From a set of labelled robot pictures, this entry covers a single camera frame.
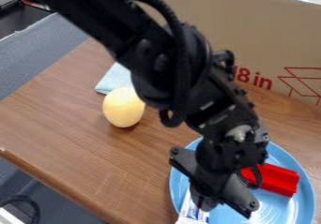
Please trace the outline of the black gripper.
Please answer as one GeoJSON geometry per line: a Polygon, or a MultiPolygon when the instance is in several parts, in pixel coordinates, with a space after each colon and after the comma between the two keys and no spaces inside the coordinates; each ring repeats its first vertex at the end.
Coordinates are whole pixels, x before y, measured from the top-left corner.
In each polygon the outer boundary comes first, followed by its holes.
{"type": "Polygon", "coordinates": [[[190,180],[190,196],[197,208],[209,212],[226,204],[245,218],[259,209],[252,189],[261,186],[261,174],[255,163],[242,162],[246,149],[202,139],[194,150],[174,146],[170,164],[190,180]]]}

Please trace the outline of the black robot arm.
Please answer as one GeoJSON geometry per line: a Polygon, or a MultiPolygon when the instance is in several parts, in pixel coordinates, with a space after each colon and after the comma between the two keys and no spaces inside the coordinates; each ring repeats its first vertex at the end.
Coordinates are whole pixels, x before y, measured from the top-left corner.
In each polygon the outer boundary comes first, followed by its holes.
{"type": "Polygon", "coordinates": [[[194,150],[173,147],[170,164],[190,179],[205,211],[226,204],[244,217],[259,209],[241,171],[269,157],[269,133],[234,80],[234,54],[214,51],[198,29],[164,0],[30,0],[47,6],[109,50],[130,71],[141,99],[166,127],[188,125],[202,136],[194,150]]]}

